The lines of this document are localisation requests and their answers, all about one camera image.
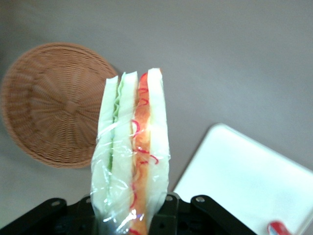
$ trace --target wicker basket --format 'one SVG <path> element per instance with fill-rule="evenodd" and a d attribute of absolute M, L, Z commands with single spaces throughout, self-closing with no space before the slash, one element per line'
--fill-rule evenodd
<path fill-rule="evenodd" d="M 80 45 L 51 43 L 22 55 L 2 84 L 2 115 L 17 145 L 40 162 L 90 164 L 110 64 Z"/>

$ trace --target screw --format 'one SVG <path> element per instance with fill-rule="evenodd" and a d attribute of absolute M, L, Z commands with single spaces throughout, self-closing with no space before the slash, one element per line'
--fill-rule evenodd
<path fill-rule="evenodd" d="M 205 202 L 205 199 L 203 197 L 196 197 L 197 202 Z"/>
<path fill-rule="evenodd" d="M 166 196 L 166 198 L 165 198 L 165 200 L 166 200 L 166 201 L 172 201 L 172 200 L 173 200 L 173 198 L 172 198 L 172 196 L 167 195 L 167 196 Z"/>
<path fill-rule="evenodd" d="M 60 204 L 60 201 L 55 201 L 51 203 L 51 206 L 55 207 L 58 206 Z"/>

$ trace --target wrapped sandwich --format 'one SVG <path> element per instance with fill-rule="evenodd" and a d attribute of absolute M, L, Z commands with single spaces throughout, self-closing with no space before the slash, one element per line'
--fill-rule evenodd
<path fill-rule="evenodd" d="M 167 194 L 169 159 L 160 69 L 139 81 L 137 72 L 107 79 L 91 161 L 100 235 L 148 234 Z"/>

